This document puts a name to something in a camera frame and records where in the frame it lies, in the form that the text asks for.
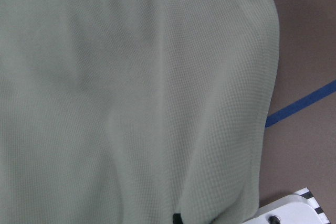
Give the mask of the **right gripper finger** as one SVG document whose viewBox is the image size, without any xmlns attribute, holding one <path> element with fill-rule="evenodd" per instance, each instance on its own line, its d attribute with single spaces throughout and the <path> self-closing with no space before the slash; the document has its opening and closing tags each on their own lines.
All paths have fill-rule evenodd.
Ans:
<svg viewBox="0 0 336 224">
<path fill-rule="evenodd" d="M 183 224 L 183 220 L 180 213 L 174 213 L 172 219 L 173 224 Z"/>
</svg>

